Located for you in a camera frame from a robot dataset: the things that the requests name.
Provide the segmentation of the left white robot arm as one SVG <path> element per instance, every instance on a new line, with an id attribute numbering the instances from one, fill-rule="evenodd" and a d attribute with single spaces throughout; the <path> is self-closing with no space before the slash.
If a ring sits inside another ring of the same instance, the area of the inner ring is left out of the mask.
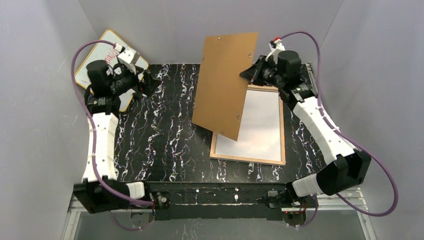
<path id="1" fill-rule="evenodd" d="M 148 69 L 127 63 L 110 66 L 95 60 L 86 66 L 90 84 L 83 95 L 87 110 L 89 147 L 81 183 L 73 194 L 90 213 L 130 206 L 151 207 L 143 181 L 118 181 L 115 171 L 115 134 L 119 123 L 120 95 L 135 88 L 136 98 L 150 97 L 160 85 Z"/>

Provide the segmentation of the frame backing board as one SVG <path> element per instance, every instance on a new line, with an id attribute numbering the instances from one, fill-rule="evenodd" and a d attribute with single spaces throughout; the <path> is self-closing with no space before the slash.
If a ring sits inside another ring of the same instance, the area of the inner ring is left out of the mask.
<path id="1" fill-rule="evenodd" d="M 248 82 L 240 73 L 252 66 L 258 33 L 207 36 L 192 123 L 237 141 Z"/>

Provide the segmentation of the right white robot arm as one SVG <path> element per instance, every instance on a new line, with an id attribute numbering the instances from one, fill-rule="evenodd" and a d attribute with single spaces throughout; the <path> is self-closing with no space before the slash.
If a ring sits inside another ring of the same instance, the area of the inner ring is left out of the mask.
<path id="1" fill-rule="evenodd" d="M 317 90 L 301 78 L 297 52 L 284 50 L 276 59 L 262 55 L 239 75 L 252 85 L 277 88 L 280 99 L 309 131 L 326 163 L 319 172 L 288 182 L 285 190 L 269 197 L 271 203 L 285 205 L 311 195 L 331 196 L 363 183 L 371 156 L 339 136 L 336 127 L 328 126 L 329 117 L 318 106 Z"/>

